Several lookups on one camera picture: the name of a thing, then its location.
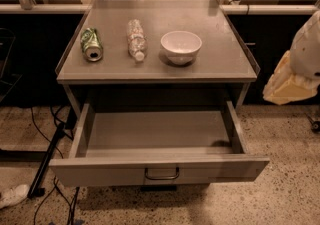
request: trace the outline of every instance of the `open drawer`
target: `open drawer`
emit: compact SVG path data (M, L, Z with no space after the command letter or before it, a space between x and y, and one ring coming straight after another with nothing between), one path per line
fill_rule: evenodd
M231 101L220 110L105 112L84 104L68 159L50 167L65 186L254 181L268 164L247 153Z

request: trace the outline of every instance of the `can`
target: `can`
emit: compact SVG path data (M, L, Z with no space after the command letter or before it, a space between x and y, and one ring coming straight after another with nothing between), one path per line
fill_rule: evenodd
M102 58L103 47L96 28L86 28L80 38L82 54L88 61L98 61Z

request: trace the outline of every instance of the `white bowl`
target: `white bowl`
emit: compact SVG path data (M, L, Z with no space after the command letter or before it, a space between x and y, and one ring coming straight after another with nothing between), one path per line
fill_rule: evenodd
M161 38L167 58L177 65L194 60L202 46L201 39L188 31L172 31Z

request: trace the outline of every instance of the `plastic bottle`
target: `plastic bottle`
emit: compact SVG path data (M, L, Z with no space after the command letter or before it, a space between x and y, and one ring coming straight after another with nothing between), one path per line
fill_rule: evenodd
M128 22L127 39L130 55L136 62L142 62L147 55L148 44L139 20L134 19Z

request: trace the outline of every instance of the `speckled floor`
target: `speckled floor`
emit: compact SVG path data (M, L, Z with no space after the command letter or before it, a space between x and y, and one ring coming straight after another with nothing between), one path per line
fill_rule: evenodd
M139 187L81 187L75 224L319 224L320 135L311 132L305 113L317 106L242 106L238 111L250 153L270 157L254 182L182 185L176 191L142 192ZM55 131L48 107L34 107L35 122L50 136ZM44 140L31 120L30 109L0 107L0 146L3 149L45 150ZM66 155L70 140L59 149ZM30 184L38 163L1 163L0 190ZM53 188L49 170L42 186ZM74 188L59 188L71 201ZM34 224L45 198L26 199L0 210L0 224ZM36 224L66 224L68 205L54 191L43 203Z

